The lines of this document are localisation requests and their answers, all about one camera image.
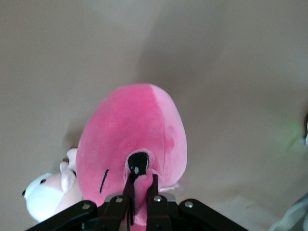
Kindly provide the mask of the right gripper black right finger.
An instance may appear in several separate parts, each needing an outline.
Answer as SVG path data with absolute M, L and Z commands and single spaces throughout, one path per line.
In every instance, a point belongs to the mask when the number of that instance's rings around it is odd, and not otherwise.
M 158 191 L 158 176 L 153 174 L 152 185 L 147 190 L 147 231 L 171 231 L 172 224 L 168 200 Z

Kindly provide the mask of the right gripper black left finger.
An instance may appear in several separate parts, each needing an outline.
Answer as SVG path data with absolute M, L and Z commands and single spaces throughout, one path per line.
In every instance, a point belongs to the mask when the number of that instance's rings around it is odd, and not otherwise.
M 97 209 L 98 218 L 94 231 L 118 231 L 122 222 L 126 223 L 126 230 L 134 225 L 134 181 L 135 176 L 130 174 L 124 190 L 120 194 L 108 196 Z

